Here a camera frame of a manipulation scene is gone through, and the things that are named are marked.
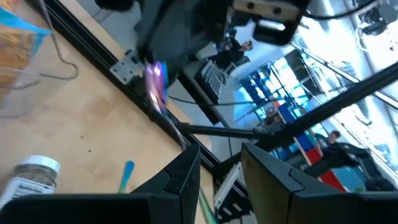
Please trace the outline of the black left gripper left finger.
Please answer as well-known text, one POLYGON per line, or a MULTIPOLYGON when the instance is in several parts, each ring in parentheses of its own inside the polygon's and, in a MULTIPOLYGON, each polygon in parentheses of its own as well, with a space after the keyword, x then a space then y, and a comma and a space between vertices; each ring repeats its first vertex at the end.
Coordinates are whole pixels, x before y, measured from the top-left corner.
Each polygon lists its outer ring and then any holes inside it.
POLYGON ((134 221, 137 224, 194 224, 199 188, 200 149, 194 144, 132 191, 143 199, 134 210, 134 221))

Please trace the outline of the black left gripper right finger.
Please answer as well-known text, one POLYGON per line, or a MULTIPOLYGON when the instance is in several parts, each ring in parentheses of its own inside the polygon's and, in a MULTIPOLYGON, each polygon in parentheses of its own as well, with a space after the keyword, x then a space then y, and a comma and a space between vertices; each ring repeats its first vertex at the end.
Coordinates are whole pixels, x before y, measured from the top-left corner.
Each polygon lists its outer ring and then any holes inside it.
POLYGON ((259 224, 358 224, 355 197, 248 143, 241 162, 259 224))

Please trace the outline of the purple spoon green handle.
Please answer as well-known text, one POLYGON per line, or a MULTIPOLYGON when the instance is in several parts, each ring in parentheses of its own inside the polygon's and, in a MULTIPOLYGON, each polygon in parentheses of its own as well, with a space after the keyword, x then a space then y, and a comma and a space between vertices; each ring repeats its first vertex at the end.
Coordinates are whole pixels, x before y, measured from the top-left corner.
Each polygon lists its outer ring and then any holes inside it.
MULTIPOLYGON (((167 115, 166 96, 168 75, 166 64, 162 62, 156 62, 155 64, 146 65, 144 76, 146 81, 146 92, 149 95, 151 106, 166 120, 170 128, 175 132, 178 143, 181 146, 181 151, 184 152, 187 149, 187 144, 184 140, 184 137, 176 127, 175 123, 167 115)), ((205 194, 203 193, 201 185, 199 185, 198 189, 198 203, 206 224, 217 224, 214 213, 207 201, 205 194)))

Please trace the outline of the silver cap spice jar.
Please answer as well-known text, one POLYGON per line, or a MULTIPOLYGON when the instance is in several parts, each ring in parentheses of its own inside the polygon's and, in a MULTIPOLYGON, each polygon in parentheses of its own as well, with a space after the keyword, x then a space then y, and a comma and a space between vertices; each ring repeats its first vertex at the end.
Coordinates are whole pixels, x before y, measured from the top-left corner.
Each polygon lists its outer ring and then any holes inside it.
POLYGON ((61 165, 50 157, 31 155, 13 169, 0 196, 0 209, 15 198, 32 194, 53 194, 61 165))

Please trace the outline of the blue ramen packet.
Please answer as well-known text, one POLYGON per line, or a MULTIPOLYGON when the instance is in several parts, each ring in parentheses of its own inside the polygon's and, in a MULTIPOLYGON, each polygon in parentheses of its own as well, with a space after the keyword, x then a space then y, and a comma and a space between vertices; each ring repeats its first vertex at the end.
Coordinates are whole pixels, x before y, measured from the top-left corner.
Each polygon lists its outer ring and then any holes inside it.
POLYGON ((18 87, 19 76, 51 34, 16 15, 18 2, 0 0, 0 90, 18 87))

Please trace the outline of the silver aluminium extrusion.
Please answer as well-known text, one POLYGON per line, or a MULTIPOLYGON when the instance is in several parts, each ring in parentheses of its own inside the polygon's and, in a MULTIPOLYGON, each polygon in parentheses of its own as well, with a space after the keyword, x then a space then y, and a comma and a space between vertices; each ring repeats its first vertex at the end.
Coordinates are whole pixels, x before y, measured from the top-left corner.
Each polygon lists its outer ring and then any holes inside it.
POLYGON ((214 206, 216 209, 221 208, 225 198, 229 194, 229 191, 232 189, 235 181, 238 178, 240 171, 242 170, 241 162, 238 162, 234 166, 232 166, 231 170, 228 172, 228 175, 222 182, 220 188, 216 191, 214 196, 214 206))

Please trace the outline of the blue plastic bin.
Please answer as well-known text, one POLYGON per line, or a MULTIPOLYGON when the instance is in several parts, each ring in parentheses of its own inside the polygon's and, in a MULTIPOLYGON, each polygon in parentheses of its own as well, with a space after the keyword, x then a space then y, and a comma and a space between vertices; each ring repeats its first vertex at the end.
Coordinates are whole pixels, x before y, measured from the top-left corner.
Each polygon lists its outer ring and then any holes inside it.
POLYGON ((293 115, 287 104, 280 105, 278 107, 278 111, 284 123, 292 123, 296 120, 296 117, 293 115))
POLYGON ((303 152, 307 153, 311 149, 315 147, 315 143, 313 142, 313 138, 308 134, 302 133, 294 137, 296 143, 298 144, 298 148, 303 152))

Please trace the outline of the person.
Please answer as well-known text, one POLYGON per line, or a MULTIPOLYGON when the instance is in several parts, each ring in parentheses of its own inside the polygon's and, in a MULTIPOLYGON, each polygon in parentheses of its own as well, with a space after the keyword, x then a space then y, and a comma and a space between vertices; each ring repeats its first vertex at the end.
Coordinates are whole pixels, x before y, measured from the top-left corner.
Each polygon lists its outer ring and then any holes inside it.
POLYGON ((253 42, 247 40, 240 44, 236 39, 230 42, 230 45, 226 45, 224 50, 220 51, 213 61, 222 69, 226 69, 231 63, 240 61, 245 52, 253 49, 253 42))
POLYGON ((339 131, 332 131, 327 137, 310 131, 315 137, 317 143, 317 151, 321 155, 321 159, 312 164, 304 172, 314 178, 318 178, 330 169, 340 167, 356 167, 361 163, 372 163, 372 157, 367 149, 356 147, 350 143, 338 142, 341 136, 339 131))

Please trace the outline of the backlit black keyboard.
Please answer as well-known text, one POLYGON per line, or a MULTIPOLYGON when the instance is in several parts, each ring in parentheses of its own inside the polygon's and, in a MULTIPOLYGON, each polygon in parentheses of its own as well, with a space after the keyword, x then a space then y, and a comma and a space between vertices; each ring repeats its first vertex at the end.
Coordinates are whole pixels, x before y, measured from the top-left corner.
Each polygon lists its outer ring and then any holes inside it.
POLYGON ((221 87, 226 83, 226 75, 216 64, 209 60, 198 61, 199 71, 194 76, 196 82, 206 93, 208 98, 218 104, 221 87))

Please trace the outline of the grey desk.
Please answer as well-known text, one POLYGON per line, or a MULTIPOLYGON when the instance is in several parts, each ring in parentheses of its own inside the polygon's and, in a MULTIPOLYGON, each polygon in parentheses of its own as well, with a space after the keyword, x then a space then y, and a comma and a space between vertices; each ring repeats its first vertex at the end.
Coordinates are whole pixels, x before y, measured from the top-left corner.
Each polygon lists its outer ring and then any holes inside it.
POLYGON ((193 98, 194 102, 198 103, 199 108, 212 124, 220 122, 224 127, 231 128, 234 123, 235 105, 221 106, 221 104, 236 101, 234 96, 234 92, 238 87, 236 80, 234 78, 228 78, 226 84, 221 87, 218 106, 205 106, 207 104, 213 104, 213 102, 194 79, 199 68, 198 61, 189 63, 178 76, 178 81, 182 84, 184 89, 188 91, 188 94, 193 98))

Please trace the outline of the blue bin shelf rack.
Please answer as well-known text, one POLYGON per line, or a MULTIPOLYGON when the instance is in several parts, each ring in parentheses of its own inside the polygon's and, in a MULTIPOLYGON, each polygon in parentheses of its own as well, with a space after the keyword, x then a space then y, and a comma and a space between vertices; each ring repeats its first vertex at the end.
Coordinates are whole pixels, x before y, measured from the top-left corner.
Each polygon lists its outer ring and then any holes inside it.
POLYGON ((260 119, 266 118, 268 111, 286 103, 300 105, 308 100, 293 70, 285 58, 268 61, 257 67, 239 84, 254 102, 252 112, 260 119))

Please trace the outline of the clear plastic bin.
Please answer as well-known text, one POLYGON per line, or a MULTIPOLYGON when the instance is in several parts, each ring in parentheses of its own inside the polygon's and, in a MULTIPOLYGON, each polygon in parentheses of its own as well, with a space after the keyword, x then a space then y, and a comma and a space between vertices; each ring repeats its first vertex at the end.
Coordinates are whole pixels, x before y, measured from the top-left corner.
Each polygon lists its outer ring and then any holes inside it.
POLYGON ((14 13, 25 21, 51 32, 16 82, 17 88, 0 90, 0 119, 17 118, 79 76, 78 65, 65 59, 60 40, 44 0, 19 0, 14 13))

